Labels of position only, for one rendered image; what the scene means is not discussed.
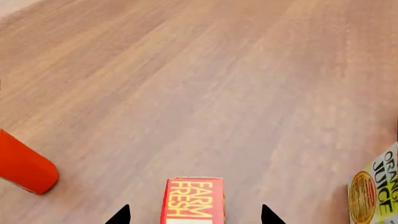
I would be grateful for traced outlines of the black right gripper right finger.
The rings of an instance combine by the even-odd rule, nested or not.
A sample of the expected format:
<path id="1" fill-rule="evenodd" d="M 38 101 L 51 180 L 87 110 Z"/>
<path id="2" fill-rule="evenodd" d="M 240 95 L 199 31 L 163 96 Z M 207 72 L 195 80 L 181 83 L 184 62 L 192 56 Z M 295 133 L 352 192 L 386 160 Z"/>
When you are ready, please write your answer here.
<path id="1" fill-rule="evenodd" d="M 286 224 L 265 204 L 262 205 L 261 222 L 262 224 Z"/>

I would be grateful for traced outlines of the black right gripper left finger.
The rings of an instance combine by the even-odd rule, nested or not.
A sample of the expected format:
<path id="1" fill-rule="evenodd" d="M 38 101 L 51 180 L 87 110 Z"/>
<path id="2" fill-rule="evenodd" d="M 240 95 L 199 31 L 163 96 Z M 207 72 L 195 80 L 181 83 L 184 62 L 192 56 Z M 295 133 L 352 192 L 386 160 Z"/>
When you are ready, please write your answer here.
<path id="1" fill-rule="evenodd" d="M 131 212 L 129 205 L 123 206 L 105 224 L 130 224 Z"/>

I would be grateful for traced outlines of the red Farm Fresh box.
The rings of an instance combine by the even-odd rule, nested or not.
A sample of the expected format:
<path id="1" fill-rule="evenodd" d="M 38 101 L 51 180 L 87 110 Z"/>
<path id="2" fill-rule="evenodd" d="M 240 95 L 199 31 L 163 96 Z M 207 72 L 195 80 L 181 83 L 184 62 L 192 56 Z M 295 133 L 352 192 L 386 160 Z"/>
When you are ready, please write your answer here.
<path id="1" fill-rule="evenodd" d="M 168 179 L 159 224 L 226 224 L 223 179 Z"/>

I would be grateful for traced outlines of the red orange can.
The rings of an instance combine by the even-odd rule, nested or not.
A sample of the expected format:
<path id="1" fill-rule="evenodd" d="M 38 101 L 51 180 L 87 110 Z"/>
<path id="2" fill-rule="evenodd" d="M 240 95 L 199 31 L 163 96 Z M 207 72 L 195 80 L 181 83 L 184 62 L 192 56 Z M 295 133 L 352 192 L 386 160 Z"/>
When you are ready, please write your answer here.
<path id="1" fill-rule="evenodd" d="M 0 178 L 43 195 L 58 182 L 59 173 L 50 160 L 0 129 Z"/>

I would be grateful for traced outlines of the orange juice carton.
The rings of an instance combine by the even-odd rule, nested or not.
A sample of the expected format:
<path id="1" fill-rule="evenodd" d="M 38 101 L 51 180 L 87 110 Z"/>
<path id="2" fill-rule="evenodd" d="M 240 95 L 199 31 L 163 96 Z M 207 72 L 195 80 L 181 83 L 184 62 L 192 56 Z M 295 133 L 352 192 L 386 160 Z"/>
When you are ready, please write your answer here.
<path id="1" fill-rule="evenodd" d="M 359 171 L 347 189 L 349 224 L 398 224 L 398 142 Z"/>

